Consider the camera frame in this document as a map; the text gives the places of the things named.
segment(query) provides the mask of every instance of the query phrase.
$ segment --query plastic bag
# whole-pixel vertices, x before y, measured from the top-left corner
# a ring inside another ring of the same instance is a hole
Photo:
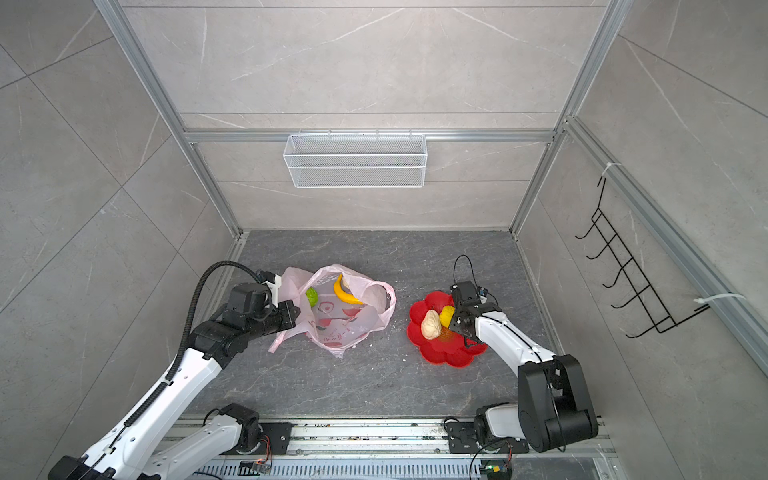
[[[349,291],[363,305],[345,303],[333,292],[333,284],[339,275],[344,276]],[[310,307],[306,297],[310,287],[315,289],[319,298],[314,307]],[[293,300],[301,313],[294,328],[277,334],[270,346],[271,353],[275,353],[286,339],[306,333],[314,343],[338,358],[344,356],[346,349],[366,339],[369,333],[385,329],[395,312],[396,303],[395,290],[388,283],[376,282],[337,263],[325,266],[314,274],[299,268],[287,268],[277,298],[279,302]]]

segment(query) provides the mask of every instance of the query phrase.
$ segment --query red flower-shaped bowl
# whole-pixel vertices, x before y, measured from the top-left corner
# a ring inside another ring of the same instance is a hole
[[[446,305],[452,306],[453,298],[444,292],[432,292],[424,300],[419,300],[411,305],[408,338],[411,343],[418,346],[424,360],[432,365],[448,363],[452,367],[463,369],[472,363],[472,359],[477,355],[482,355],[488,346],[467,340],[470,347],[465,347],[464,337],[445,327],[442,328],[442,333],[436,339],[427,340],[422,335],[422,320],[424,320],[427,312],[435,310],[440,313]]]

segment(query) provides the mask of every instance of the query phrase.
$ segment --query zip tie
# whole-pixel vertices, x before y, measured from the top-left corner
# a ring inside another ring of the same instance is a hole
[[[609,169],[609,168],[611,168],[611,167],[612,167],[612,166],[614,166],[614,165],[621,165],[621,164],[613,164],[613,163],[611,163],[611,162],[608,162],[608,163],[606,163],[606,164],[605,164],[605,170],[603,170],[603,173],[602,173],[602,174],[600,174],[600,176],[601,176],[601,177],[605,177],[605,172],[607,172],[607,171],[608,171],[608,169]]]
[[[707,298],[694,298],[694,302],[705,304],[710,302],[711,300],[717,300],[719,298],[727,298],[727,297],[741,298],[742,300],[746,300],[746,297],[744,295],[740,295],[738,293],[718,293],[717,295],[708,296]]]

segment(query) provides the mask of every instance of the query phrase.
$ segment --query green fruit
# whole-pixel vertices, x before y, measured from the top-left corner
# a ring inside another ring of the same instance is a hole
[[[306,291],[306,299],[310,301],[310,306],[315,306],[318,300],[317,290],[310,287],[310,289]]]

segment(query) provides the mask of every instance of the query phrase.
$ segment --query white mesh basket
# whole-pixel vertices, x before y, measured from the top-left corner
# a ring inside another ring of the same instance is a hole
[[[297,188],[423,187],[422,134],[293,134],[283,152]]]

